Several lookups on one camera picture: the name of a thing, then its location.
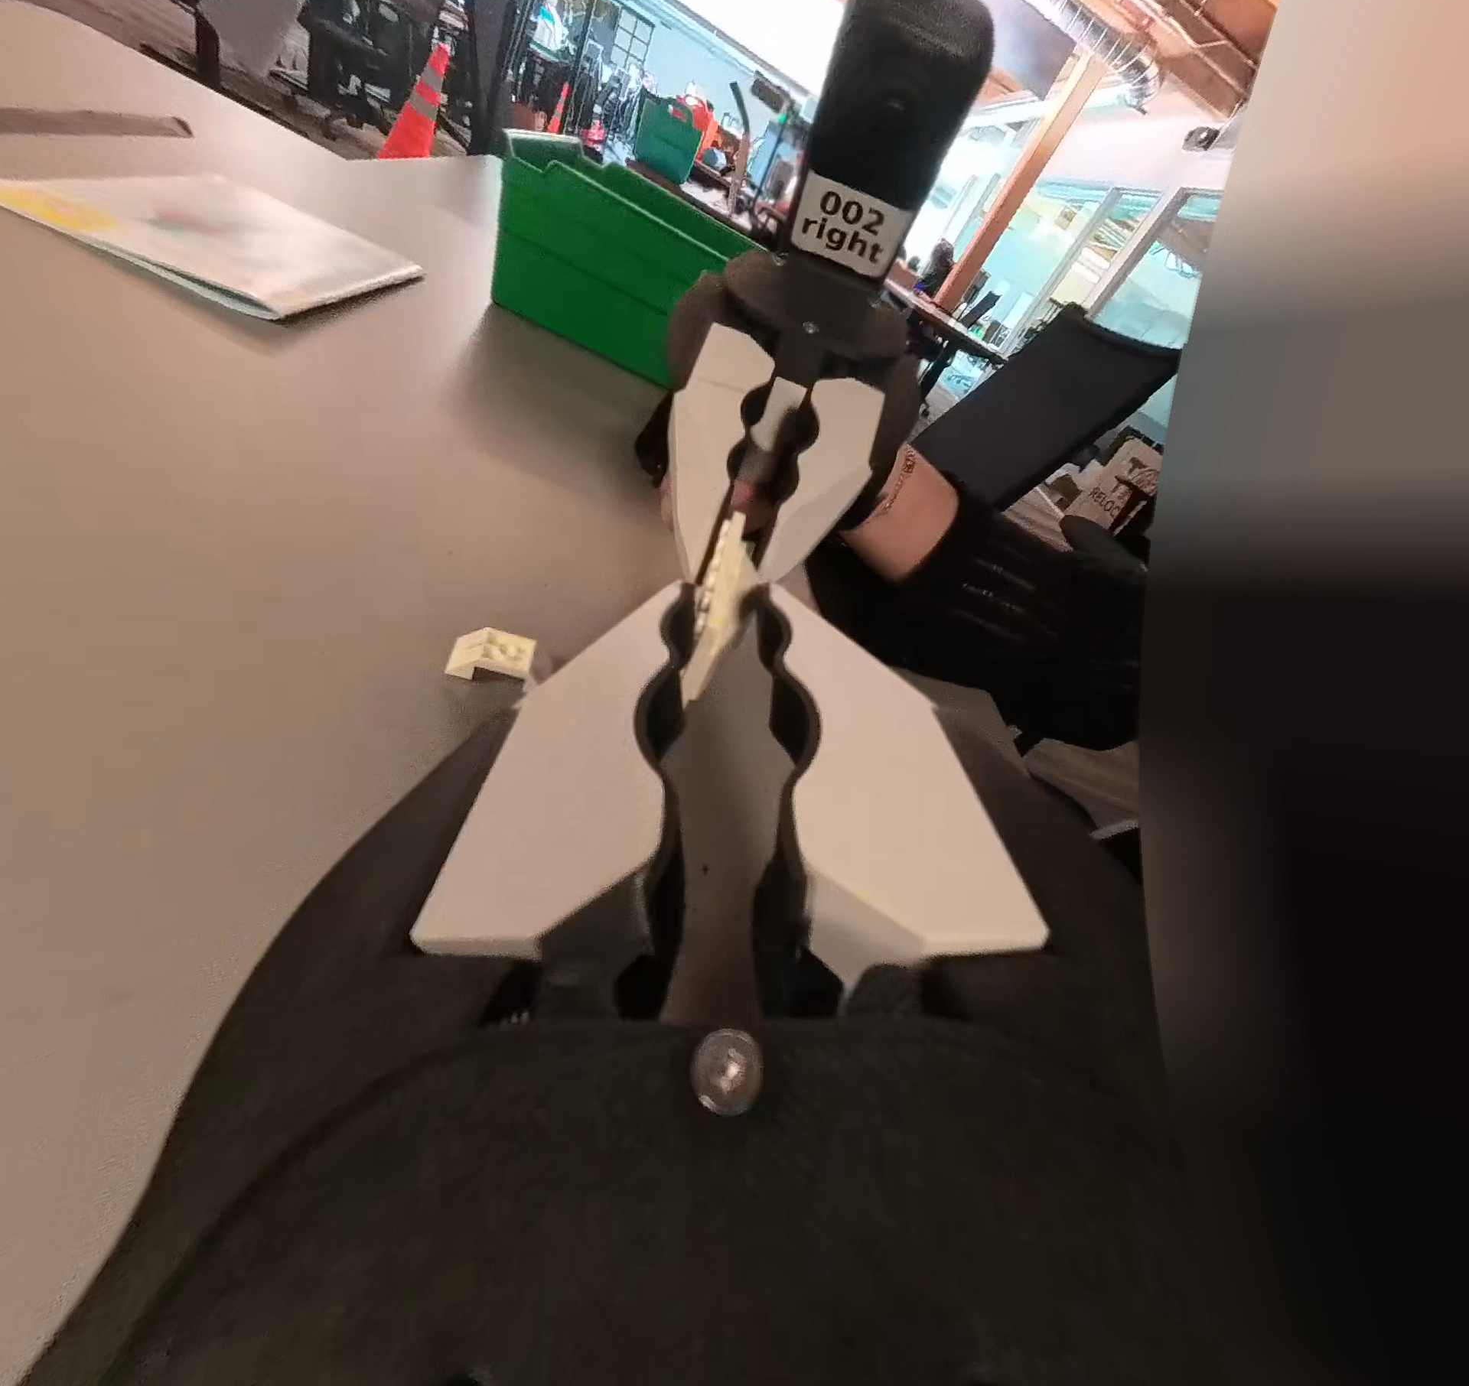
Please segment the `green plastic bin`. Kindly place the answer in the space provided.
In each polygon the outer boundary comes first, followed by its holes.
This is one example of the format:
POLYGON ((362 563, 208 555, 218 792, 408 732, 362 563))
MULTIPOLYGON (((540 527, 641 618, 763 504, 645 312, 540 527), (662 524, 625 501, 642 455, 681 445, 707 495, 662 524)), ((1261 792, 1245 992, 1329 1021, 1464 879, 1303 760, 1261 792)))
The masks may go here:
POLYGON ((681 188, 705 149, 710 116, 708 102, 699 94, 645 93, 636 113, 632 160, 681 188))
POLYGON ((492 302, 645 382, 670 385, 674 304, 757 247, 681 191, 593 160, 573 137, 506 133, 492 302))

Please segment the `person's right forearm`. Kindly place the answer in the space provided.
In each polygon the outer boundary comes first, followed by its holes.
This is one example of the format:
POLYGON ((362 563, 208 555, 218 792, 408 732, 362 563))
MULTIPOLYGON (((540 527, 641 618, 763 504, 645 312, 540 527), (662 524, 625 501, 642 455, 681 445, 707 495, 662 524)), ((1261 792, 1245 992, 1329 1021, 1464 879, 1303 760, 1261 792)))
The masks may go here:
POLYGON ((804 570, 820 615, 892 670, 982 691, 1036 742, 1137 738, 1143 575, 1055 549, 913 446, 804 570))

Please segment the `white lego plate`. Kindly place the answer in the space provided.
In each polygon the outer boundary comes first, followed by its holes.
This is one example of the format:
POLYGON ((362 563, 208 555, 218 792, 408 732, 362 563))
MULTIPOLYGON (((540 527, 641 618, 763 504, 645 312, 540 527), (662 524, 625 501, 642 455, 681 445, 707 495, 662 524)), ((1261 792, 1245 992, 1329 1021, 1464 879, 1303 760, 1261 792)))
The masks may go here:
POLYGON ((745 602, 757 584, 745 530, 743 512, 725 514, 711 541, 705 570, 694 585, 691 650, 677 680, 685 708, 707 691, 742 630, 745 602))

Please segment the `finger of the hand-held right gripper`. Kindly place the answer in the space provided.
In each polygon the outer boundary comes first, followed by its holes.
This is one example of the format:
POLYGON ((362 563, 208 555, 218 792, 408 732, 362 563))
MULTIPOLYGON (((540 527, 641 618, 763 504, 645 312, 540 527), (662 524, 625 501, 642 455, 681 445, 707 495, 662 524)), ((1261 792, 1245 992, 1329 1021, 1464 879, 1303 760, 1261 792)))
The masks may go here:
POLYGON ((769 382, 743 449, 745 503, 766 504, 751 552, 757 584, 797 569, 852 506, 872 477, 883 405, 881 390, 853 377, 769 382))
POLYGON ((759 582, 777 579, 769 540, 777 517, 780 457, 769 414, 775 367, 734 327, 708 327, 685 385, 670 399, 670 529, 682 578, 699 581, 719 533, 737 514, 733 538, 759 582))

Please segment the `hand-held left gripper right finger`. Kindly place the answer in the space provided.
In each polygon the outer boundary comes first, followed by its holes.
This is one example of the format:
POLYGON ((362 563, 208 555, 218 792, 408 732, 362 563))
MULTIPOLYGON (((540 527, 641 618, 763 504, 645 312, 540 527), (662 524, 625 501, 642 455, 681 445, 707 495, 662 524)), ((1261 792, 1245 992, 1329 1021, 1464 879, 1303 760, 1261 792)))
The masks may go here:
POLYGON ((1043 950, 1049 927, 927 697, 783 587, 748 605, 791 761, 751 913, 762 1009, 840 1006, 875 968, 1043 950))

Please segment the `white lego brick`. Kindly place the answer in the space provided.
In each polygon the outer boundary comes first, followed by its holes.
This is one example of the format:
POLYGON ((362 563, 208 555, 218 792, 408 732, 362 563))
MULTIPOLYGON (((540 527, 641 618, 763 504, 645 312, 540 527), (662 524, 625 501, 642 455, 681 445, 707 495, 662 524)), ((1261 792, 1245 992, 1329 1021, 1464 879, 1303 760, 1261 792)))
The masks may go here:
POLYGON ((509 679, 521 685, 537 677, 538 642, 492 625, 460 634, 449 647, 445 676, 449 679, 509 679))

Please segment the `cardboard box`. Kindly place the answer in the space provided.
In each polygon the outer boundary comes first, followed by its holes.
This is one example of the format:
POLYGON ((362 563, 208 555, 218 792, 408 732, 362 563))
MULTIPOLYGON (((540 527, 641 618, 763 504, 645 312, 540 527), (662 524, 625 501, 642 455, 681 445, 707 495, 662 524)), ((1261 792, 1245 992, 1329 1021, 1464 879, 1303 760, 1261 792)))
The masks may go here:
POLYGON ((1062 543, 1075 544, 1078 532, 1107 532, 1112 538, 1129 533, 1150 511, 1161 469, 1158 445, 1127 429, 1100 457, 1060 471, 1049 486, 1057 495, 1062 543))

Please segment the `grey office chair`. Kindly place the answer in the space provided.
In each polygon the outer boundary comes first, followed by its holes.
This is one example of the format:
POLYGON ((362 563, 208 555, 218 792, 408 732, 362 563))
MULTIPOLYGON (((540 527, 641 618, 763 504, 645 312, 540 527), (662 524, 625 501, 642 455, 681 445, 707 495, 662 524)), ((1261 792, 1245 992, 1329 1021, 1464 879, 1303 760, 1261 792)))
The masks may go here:
POLYGON ((264 78, 278 64, 304 6, 306 0, 199 0, 195 15, 235 68, 264 78))

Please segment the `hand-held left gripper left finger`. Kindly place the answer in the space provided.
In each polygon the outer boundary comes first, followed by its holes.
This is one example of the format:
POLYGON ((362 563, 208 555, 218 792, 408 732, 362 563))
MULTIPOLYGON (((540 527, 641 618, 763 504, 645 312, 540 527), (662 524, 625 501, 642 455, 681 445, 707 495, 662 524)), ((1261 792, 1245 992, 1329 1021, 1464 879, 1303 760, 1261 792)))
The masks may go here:
POLYGON ((573 1008, 667 1008, 691 633, 693 587, 673 581, 521 697, 413 919, 419 953, 531 966, 573 1008))

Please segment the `unicorn instruction booklet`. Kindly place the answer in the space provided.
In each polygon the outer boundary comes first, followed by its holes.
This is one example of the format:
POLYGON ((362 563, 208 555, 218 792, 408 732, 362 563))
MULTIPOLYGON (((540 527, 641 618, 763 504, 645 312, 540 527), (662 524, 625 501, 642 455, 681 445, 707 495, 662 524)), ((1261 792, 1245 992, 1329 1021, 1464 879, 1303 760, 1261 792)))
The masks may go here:
POLYGON ((423 278, 408 257, 214 174, 1 183, 3 211, 257 319, 423 278))

